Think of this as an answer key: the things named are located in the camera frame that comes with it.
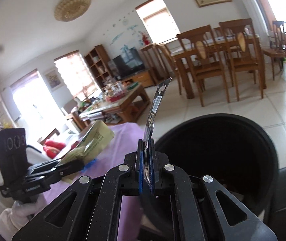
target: ceiling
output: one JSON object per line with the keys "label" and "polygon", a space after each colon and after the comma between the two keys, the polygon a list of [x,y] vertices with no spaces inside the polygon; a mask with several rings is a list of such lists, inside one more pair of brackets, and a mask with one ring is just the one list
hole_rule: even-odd
{"label": "ceiling", "polygon": [[71,22],[54,18],[60,0],[0,0],[0,79],[31,59],[85,39],[94,25],[125,0],[92,0],[88,11]]}

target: gloved hand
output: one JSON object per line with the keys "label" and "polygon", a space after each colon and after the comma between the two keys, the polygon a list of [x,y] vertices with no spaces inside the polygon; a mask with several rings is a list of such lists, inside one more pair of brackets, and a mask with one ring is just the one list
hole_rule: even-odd
{"label": "gloved hand", "polygon": [[43,194],[38,195],[36,203],[15,201],[12,208],[6,208],[0,215],[0,234],[6,241],[11,241],[14,234],[28,223],[27,217],[38,214],[46,206]]}

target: television screen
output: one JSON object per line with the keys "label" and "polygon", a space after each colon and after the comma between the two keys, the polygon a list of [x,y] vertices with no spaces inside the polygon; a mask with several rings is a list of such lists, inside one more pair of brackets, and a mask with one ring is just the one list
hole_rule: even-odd
{"label": "television screen", "polygon": [[145,69],[135,47],[124,50],[121,55],[109,62],[109,67],[114,76],[120,79]]}

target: wooden cabinet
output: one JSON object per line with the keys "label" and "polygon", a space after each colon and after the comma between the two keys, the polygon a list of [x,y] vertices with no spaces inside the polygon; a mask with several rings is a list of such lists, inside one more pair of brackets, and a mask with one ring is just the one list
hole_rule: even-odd
{"label": "wooden cabinet", "polygon": [[113,77],[108,62],[110,57],[107,55],[103,45],[97,45],[84,57],[90,72],[95,78],[98,86],[102,89],[105,87],[104,82],[108,76]]}
{"label": "wooden cabinet", "polygon": [[155,83],[150,75],[149,70],[141,71],[133,76],[122,79],[122,82],[139,82],[144,88],[154,86]]}

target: silver screw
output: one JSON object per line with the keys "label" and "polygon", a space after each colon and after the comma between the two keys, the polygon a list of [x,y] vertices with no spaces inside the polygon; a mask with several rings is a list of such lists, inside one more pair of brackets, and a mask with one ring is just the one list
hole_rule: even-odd
{"label": "silver screw", "polygon": [[203,177],[203,180],[204,180],[205,182],[207,182],[207,183],[213,182],[213,178],[212,178],[211,176],[209,176],[209,175],[204,176],[204,177]]}
{"label": "silver screw", "polygon": [[164,168],[165,168],[165,170],[167,170],[167,171],[173,171],[173,170],[174,170],[174,166],[171,165],[171,164],[166,164],[166,165],[164,166]]}
{"label": "silver screw", "polygon": [[80,179],[79,179],[79,182],[81,182],[82,184],[86,184],[89,182],[89,177],[87,176],[82,176]]}
{"label": "silver screw", "polygon": [[119,169],[120,171],[128,171],[128,165],[122,164],[122,165],[120,165],[120,166],[118,167],[118,169]]}

